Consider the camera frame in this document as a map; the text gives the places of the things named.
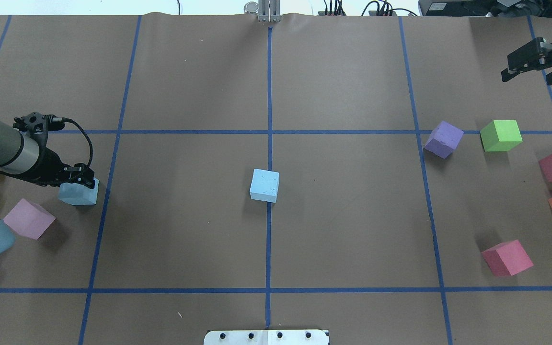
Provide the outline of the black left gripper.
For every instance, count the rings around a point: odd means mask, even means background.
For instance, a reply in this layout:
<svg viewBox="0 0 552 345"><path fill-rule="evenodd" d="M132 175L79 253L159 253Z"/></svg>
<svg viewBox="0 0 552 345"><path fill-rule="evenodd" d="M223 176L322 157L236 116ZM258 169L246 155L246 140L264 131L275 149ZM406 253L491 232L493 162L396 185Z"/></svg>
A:
<svg viewBox="0 0 552 345"><path fill-rule="evenodd" d="M77 163L70 166L61 161L54 151L39 146L37 161L27 171L27 181L39 186L61 186L79 184L95 188L94 170L90 168L93 160L93 145L89 144L88 163Z"/></svg>

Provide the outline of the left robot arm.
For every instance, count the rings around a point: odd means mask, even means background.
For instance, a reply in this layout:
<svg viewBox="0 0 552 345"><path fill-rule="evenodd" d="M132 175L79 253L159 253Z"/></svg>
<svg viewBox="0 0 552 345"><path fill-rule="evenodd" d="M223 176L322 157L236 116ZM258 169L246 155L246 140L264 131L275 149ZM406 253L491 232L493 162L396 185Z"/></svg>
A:
<svg viewBox="0 0 552 345"><path fill-rule="evenodd" d="M74 120L38 112L14 118L12 125L0 121L0 174L38 186L82 185L91 192L98 182L91 168L92 155L86 163L68 165L47 147L50 131L62 130ZM0 218L0 254L15 242L12 230Z"/></svg>

